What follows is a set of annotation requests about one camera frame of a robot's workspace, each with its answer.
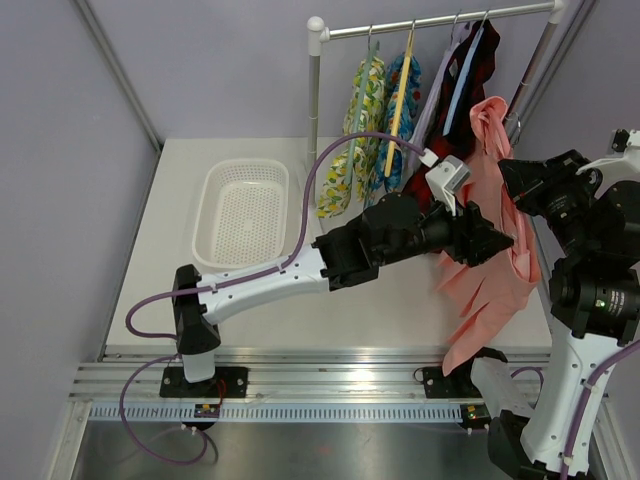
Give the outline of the white perforated plastic basket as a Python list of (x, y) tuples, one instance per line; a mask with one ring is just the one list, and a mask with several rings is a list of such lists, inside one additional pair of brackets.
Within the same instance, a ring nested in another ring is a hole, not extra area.
[(235, 270), (280, 256), (289, 172), (277, 160), (239, 158), (213, 166), (201, 192), (192, 253), (202, 266)]

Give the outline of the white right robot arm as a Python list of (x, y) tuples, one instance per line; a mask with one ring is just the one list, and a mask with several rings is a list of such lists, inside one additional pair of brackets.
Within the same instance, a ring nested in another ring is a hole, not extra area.
[(606, 165), (573, 150), (499, 164), (515, 206), (544, 218), (563, 251), (549, 281), (555, 327), (537, 403), (526, 402), (498, 358), (477, 358), (453, 374), (460, 393), (481, 393), (490, 460), (513, 479), (589, 477), (606, 385), (639, 348), (639, 185), (623, 176), (603, 188)]

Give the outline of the red black plaid garment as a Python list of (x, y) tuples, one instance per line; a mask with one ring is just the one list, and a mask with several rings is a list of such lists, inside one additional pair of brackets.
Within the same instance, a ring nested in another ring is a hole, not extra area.
[(488, 20), (458, 23), (443, 55), (410, 142), (442, 159), (473, 152), (472, 107), (486, 98), (485, 84), (496, 69), (500, 35)]

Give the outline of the yellow lemon print garment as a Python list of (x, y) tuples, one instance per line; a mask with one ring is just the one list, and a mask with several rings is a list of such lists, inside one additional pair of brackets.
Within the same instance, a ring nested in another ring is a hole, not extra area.
[[(385, 98), (385, 64), (374, 55), (371, 60), (361, 62), (354, 77), (343, 133), (379, 131), (384, 122)], [(379, 143), (377, 137), (356, 138), (332, 160), (317, 198), (318, 218), (341, 215), (352, 197), (361, 202), (365, 200)]]

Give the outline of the pink skirt hanger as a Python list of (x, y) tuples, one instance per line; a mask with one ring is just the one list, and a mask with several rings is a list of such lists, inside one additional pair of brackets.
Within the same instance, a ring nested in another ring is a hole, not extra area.
[(517, 112), (508, 113), (508, 105), (501, 98), (491, 97), (477, 109), (477, 126), (482, 128), (483, 143), (505, 153), (514, 150), (522, 133), (522, 121)]

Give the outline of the lavender hanger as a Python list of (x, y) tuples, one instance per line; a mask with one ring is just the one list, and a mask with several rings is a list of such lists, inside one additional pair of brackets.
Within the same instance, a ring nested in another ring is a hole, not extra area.
[(452, 27), (449, 45), (444, 51), (436, 76), (432, 82), (423, 110), (414, 127), (411, 142), (421, 147), (427, 133), (435, 125), (436, 109), (440, 98), (444, 73), (457, 46), (466, 38), (468, 28), (463, 23), (455, 23)]

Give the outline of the left small circuit board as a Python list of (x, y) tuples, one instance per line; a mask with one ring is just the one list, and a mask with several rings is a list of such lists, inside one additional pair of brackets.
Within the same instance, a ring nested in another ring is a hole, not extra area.
[(198, 418), (218, 418), (220, 416), (220, 404), (196, 404), (194, 406), (194, 415)]

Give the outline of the light blue hanger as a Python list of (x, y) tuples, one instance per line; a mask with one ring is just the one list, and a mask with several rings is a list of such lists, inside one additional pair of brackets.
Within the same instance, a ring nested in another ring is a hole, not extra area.
[(465, 85), (471, 70), (471, 65), (484, 33), (484, 22), (482, 22), (474, 35), (469, 46), (458, 79), (455, 84), (453, 96), (449, 105), (449, 110), (443, 127), (443, 135), (449, 136), (452, 132), (454, 121), (456, 119), (458, 107), (461, 105)]

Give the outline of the right small circuit board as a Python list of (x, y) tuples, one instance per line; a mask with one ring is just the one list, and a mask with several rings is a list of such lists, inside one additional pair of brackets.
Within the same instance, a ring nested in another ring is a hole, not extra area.
[(492, 420), (492, 416), (485, 404), (462, 405), (461, 418), (462, 426), (466, 429), (485, 429)]

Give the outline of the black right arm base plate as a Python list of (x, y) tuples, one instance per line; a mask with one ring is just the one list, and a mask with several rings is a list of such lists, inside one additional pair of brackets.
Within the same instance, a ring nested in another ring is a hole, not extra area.
[(423, 367), (414, 377), (423, 386), (428, 399), (479, 399), (478, 388), (471, 381), (471, 367), (460, 366), (445, 376), (439, 366)]

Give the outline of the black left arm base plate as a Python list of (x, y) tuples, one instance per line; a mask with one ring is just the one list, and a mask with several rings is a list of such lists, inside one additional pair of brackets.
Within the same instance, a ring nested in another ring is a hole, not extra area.
[(187, 381), (183, 367), (166, 367), (160, 384), (161, 398), (219, 398), (243, 399), (246, 397), (249, 369), (222, 366), (216, 369), (212, 379), (195, 383)]

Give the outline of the pink pleated skirt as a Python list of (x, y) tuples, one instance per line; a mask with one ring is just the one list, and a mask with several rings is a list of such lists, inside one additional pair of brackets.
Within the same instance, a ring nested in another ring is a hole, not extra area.
[(523, 310), (541, 279), (534, 232), (527, 216), (507, 194), (498, 162), (513, 157), (503, 120), (508, 105), (498, 96), (489, 97), (469, 113), (475, 136), (473, 153), (467, 158), (471, 176), (457, 198), (472, 201), (484, 218), (514, 240), (514, 245), (485, 263), (468, 267), (443, 253), (439, 258), (438, 289), (455, 303), (462, 319), (449, 338), (450, 347), (442, 363), (447, 376), (471, 359)]

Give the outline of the small circuit board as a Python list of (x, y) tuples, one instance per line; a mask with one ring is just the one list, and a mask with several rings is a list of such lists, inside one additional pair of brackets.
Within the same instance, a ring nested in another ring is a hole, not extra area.
[(218, 418), (220, 416), (220, 404), (196, 404), (194, 406), (194, 415), (198, 418)]
[(492, 420), (492, 416), (485, 404), (462, 405), (461, 418), (462, 426), (466, 429), (485, 429)]

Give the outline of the mint green hanger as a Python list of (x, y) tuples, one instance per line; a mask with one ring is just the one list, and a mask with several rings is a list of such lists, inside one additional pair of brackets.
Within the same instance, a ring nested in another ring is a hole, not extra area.
[[(353, 81), (352, 98), (344, 119), (343, 132), (355, 134), (379, 129), (385, 97), (385, 64), (378, 57), (379, 43), (368, 38), (367, 57), (358, 67)], [(372, 137), (352, 139), (345, 151), (344, 181), (351, 190), (356, 185), (360, 198), (365, 196), (371, 164), (375, 160), (377, 140)]]

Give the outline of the yellow wooden hanger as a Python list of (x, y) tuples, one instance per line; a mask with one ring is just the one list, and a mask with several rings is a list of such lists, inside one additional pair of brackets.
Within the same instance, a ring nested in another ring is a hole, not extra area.
[(392, 173), (394, 152), (396, 151), (397, 142), (394, 140), (398, 136), (398, 131), (402, 116), (402, 107), (404, 104), (404, 98), (406, 95), (407, 82), (409, 77), (409, 70), (411, 67), (411, 57), (413, 53), (413, 44), (415, 37), (415, 22), (412, 22), (411, 29), (407, 38), (407, 43), (403, 55), (402, 68), (397, 80), (397, 94), (395, 96), (394, 116), (391, 123), (391, 136), (393, 137), (388, 144), (388, 151), (385, 161), (384, 177), (389, 178)]

